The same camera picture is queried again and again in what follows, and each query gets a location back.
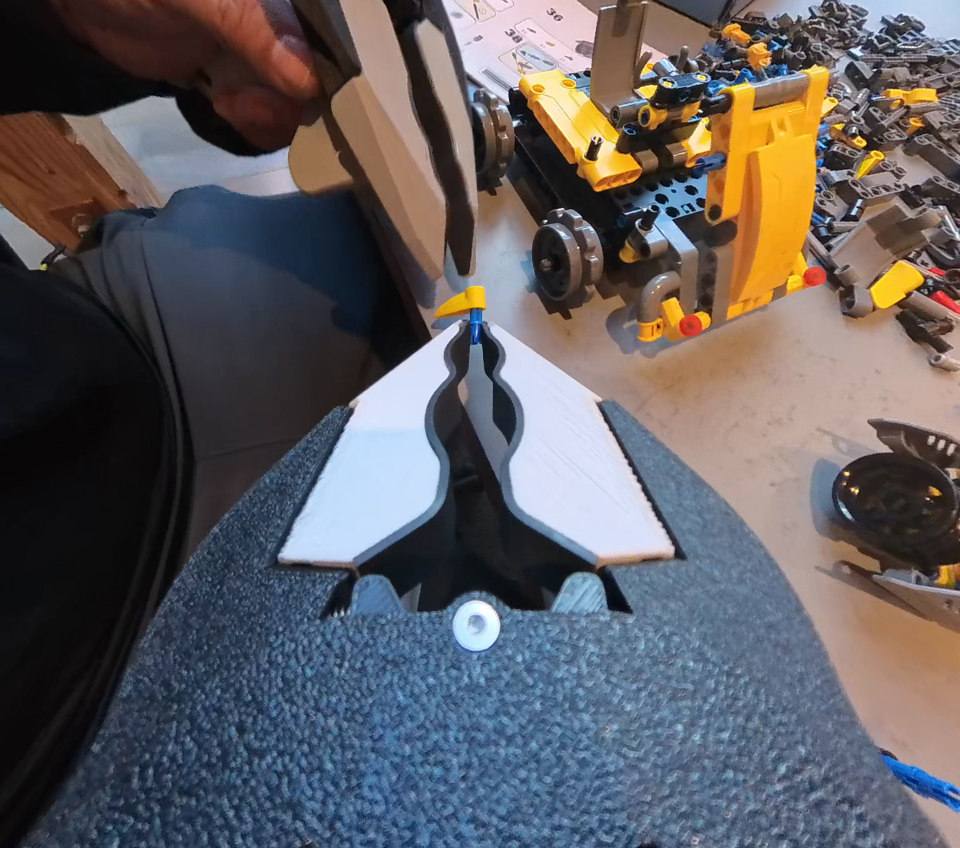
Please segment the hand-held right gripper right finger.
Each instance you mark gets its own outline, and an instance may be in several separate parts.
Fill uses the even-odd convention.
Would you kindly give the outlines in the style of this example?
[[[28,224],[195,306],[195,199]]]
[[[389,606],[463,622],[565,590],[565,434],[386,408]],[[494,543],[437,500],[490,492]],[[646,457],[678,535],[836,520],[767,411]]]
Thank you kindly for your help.
[[[592,567],[673,559],[674,542],[601,398],[502,326],[484,325],[483,351],[513,516]]]

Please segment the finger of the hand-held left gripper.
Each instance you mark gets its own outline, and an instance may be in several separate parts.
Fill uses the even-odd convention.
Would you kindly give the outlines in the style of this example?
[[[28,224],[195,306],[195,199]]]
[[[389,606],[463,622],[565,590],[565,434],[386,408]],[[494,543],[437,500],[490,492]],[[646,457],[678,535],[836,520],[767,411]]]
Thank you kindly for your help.
[[[474,271],[478,212],[474,133],[457,54],[428,19],[413,24],[413,99],[442,191],[445,241],[459,275]]]
[[[289,148],[296,186],[316,194],[366,179],[403,245],[426,278],[446,258],[447,202],[414,112],[410,78],[382,0],[340,0],[361,72],[301,125]]]

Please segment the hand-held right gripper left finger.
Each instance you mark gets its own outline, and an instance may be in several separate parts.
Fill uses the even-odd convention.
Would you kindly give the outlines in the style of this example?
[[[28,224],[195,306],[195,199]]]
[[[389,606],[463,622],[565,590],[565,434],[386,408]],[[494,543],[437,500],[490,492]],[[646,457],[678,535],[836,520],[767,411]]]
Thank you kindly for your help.
[[[360,570],[436,518],[450,488],[442,442],[470,348],[470,323],[456,322],[354,399],[281,565]]]

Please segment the yellow wedge piece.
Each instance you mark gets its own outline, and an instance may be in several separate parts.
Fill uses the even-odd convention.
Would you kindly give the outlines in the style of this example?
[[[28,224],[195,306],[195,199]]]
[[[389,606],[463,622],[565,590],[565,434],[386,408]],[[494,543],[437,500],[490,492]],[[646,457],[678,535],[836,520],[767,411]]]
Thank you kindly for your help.
[[[434,312],[434,320],[469,316],[474,320],[478,318],[482,322],[483,314],[474,318],[474,312],[483,312],[486,309],[486,289],[481,285],[473,285],[440,305]]]

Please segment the person's left forearm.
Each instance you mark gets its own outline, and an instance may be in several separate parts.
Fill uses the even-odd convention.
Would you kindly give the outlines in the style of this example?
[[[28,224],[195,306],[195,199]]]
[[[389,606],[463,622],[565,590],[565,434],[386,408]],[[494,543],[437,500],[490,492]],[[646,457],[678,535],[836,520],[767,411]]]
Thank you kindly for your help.
[[[137,78],[72,38],[47,0],[1,0],[1,113],[89,116],[190,91]]]

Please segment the person's legs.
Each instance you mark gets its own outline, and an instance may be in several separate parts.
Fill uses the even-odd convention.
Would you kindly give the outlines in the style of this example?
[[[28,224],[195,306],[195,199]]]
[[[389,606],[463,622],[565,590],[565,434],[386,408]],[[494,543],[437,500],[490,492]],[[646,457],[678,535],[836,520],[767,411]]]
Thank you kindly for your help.
[[[131,330],[189,449],[183,559],[292,446],[420,345],[360,202],[208,185],[100,220],[54,273]]]

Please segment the yellow grey wheel assembly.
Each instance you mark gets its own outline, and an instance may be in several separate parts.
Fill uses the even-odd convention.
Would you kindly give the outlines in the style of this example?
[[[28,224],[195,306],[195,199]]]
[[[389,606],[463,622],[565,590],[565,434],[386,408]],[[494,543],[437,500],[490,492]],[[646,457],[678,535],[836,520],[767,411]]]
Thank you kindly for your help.
[[[885,451],[839,471],[831,500],[839,524],[881,571],[845,564],[876,590],[943,628],[959,631],[959,444],[906,422],[870,419]]]

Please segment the yellow toy brick car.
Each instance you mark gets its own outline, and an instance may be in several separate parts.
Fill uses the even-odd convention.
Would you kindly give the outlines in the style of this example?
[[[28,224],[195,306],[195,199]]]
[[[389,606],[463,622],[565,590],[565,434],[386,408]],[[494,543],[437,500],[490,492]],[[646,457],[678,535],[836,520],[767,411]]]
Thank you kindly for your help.
[[[648,0],[598,14],[591,67],[528,68],[503,102],[473,93],[479,180],[514,157],[545,208],[536,289],[585,302],[605,273],[635,289],[638,339],[696,337],[818,286],[804,257],[829,72],[711,89],[689,50],[642,52]]]

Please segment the wooden panel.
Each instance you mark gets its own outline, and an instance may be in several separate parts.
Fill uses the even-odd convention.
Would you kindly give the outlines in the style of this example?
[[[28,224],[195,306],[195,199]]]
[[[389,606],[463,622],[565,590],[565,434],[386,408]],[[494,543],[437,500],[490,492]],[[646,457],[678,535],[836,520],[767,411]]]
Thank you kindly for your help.
[[[101,118],[31,112],[1,117],[1,204],[74,250],[101,216],[164,201]]]

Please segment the pile of small black pieces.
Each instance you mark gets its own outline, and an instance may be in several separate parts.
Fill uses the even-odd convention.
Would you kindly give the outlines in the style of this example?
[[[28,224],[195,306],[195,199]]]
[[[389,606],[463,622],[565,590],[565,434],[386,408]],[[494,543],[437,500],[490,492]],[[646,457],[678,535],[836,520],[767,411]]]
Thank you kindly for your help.
[[[894,310],[931,367],[958,373],[958,39],[910,14],[870,31],[868,16],[844,0],[741,14],[698,62],[720,87],[828,69],[804,252],[843,315]]]

